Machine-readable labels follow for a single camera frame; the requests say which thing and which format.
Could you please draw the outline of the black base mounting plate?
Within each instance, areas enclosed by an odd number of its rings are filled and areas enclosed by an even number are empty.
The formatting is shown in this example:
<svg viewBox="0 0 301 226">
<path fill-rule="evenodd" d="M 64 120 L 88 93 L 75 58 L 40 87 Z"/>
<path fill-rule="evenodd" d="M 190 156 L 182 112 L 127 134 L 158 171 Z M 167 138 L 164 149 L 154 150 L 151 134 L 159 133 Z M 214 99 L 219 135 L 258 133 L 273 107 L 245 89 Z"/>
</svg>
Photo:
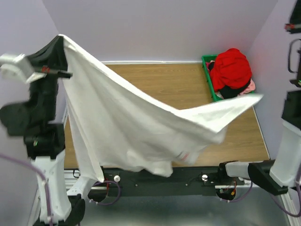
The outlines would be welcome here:
<svg viewBox="0 0 301 226">
<path fill-rule="evenodd" d="M 146 170 L 131 172 L 118 168 L 105 168 L 105 179 L 118 182 L 121 197 L 138 196 L 178 196 L 204 195 L 215 196 L 220 189 L 225 188 L 230 197 L 232 188 L 243 185 L 238 178 L 230 178 L 220 174 L 219 167 L 175 167 L 170 177 L 153 175 Z"/>
</svg>

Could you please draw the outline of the green plastic bin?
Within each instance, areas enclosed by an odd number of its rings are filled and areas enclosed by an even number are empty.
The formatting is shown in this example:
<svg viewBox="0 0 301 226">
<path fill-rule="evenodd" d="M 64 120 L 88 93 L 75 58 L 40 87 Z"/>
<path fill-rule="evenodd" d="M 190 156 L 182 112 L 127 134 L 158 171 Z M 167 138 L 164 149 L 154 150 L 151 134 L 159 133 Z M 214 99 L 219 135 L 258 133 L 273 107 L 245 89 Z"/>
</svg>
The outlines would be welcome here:
<svg viewBox="0 0 301 226">
<path fill-rule="evenodd" d="M 207 79 L 207 82 L 209 84 L 209 89 L 210 89 L 210 92 L 212 94 L 212 98 L 213 98 L 214 101 L 221 100 L 221 98 L 219 98 L 218 96 L 215 95 L 215 91 L 214 91 L 214 88 L 212 86 L 212 82 L 211 82 L 211 79 L 210 79 L 210 73 L 208 72 L 208 69 L 206 67 L 206 62 L 210 62 L 211 60 L 214 61 L 217 56 L 218 55 L 204 55 L 204 56 L 202 56 L 203 68 L 204 68 L 206 79 Z"/>
</svg>

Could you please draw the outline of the white t shirt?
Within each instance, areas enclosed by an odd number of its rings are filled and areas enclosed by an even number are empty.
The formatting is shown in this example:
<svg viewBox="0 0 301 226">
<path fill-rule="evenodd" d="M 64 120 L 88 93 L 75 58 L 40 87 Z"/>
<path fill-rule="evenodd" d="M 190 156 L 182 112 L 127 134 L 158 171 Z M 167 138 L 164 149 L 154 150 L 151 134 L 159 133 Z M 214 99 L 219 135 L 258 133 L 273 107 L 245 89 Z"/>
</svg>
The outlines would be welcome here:
<svg viewBox="0 0 301 226">
<path fill-rule="evenodd" d="M 63 35 L 72 73 L 64 80 L 71 135 L 82 176 L 104 180 L 103 167 L 172 175 L 172 163 L 192 165 L 227 126 L 262 99 L 247 94 L 178 110 L 144 93 Z"/>
</svg>

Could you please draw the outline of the red t shirt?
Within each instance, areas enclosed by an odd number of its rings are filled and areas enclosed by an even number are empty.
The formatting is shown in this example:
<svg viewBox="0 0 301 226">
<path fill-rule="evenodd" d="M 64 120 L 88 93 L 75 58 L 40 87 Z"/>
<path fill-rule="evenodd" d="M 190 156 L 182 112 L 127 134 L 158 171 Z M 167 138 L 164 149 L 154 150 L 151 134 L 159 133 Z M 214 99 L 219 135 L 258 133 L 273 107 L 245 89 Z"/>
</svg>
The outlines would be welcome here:
<svg viewBox="0 0 301 226">
<path fill-rule="evenodd" d="M 252 71 L 246 56 L 236 48 L 220 53 L 210 70 L 210 79 L 215 92 L 225 86 L 239 89 L 250 81 L 251 76 Z"/>
</svg>

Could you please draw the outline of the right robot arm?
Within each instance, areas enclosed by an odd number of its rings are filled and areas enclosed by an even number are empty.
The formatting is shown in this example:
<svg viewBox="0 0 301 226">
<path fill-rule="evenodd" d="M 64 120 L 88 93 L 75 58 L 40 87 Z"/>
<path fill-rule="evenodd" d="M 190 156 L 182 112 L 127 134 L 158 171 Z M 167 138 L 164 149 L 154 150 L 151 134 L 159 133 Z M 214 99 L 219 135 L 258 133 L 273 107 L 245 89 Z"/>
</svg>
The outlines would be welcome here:
<svg viewBox="0 0 301 226">
<path fill-rule="evenodd" d="M 300 187 L 301 177 L 301 3 L 280 0 L 255 39 L 249 58 L 257 92 L 255 112 L 270 159 L 220 165 L 217 181 L 247 178 L 273 194 Z"/>
</svg>

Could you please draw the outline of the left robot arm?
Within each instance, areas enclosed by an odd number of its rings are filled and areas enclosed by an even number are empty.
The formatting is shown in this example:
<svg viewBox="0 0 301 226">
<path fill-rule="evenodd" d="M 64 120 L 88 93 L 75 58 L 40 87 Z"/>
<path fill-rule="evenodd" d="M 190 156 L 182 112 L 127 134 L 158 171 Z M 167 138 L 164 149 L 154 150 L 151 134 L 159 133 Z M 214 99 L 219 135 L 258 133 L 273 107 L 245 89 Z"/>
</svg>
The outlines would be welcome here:
<svg viewBox="0 0 301 226">
<path fill-rule="evenodd" d="M 69 79 L 64 38 L 31 55 L 4 54 L 0 72 L 6 79 L 29 85 L 29 99 L 0 109 L 0 121 L 10 137 L 22 137 L 30 163 L 37 174 L 40 216 L 37 226 L 78 226 L 85 214 L 83 193 L 67 194 L 64 181 L 64 125 L 55 123 L 58 80 Z"/>
</svg>

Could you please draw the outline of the aluminium frame rail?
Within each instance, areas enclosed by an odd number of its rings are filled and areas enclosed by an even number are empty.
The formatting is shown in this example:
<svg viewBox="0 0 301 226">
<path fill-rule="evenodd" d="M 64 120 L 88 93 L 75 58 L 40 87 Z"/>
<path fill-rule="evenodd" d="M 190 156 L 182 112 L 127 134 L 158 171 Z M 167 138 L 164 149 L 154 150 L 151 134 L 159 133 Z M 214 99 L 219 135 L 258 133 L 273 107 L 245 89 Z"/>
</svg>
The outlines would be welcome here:
<svg viewBox="0 0 301 226">
<path fill-rule="evenodd" d="M 289 193 L 273 196 L 257 185 L 253 185 L 247 200 L 253 203 L 254 209 L 251 212 L 258 216 L 261 226 L 299 226 L 301 224 L 301 218 L 285 213 L 285 211 L 293 215 L 298 213 Z"/>
</svg>

